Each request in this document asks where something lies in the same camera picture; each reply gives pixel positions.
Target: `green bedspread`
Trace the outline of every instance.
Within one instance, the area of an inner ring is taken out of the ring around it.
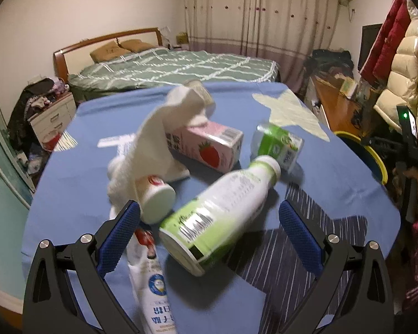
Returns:
[[[155,48],[89,66],[79,74],[70,74],[68,84],[76,98],[83,94],[86,99],[90,99],[165,84],[180,85],[190,79],[275,81],[278,70],[278,64],[271,60]]]

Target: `hand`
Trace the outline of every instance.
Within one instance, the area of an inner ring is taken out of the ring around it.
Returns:
[[[418,181],[418,168],[411,167],[402,173],[407,178],[414,178]]]

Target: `cream puffer jacket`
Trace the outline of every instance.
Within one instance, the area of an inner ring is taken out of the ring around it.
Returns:
[[[408,105],[417,115],[418,126],[418,10],[407,0],[411,23],[392,62],[387,88],[373,107],[389,126],[401,132],[396,106]]]

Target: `screw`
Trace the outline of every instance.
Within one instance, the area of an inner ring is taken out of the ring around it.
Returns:
[[[49,241],[48,240],[43,240],[43,241],[41,241],[40,242],[40,244],[39,244],[39,247],[41,248],[41,249],[45,249],[45,248],[47,248],[49,246]]]
[[[81,237],[81,243],[83,243],[83,244],[87,244],[87,243],[89,243],[92,239],[93,239],[93,236],[91,236],[89,233],[87,233],[86,235],[83,235],[83,236]]]
[[[332,244],[336,244],[339,242],[339,237],[332,233],[331,235],[328,235],[328,241],[330,241]]]
[[[370,241],[369,246],[370,246],[371,249],[374,249],[374,250],[378,250],[379,249],[379,245],[375,241]]]

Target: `strawberry milk carton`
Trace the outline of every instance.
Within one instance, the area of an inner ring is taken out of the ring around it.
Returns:
[[[166,131],[169,148],[227,173],[239,161],[243,132],[208,121],[204,126]]]

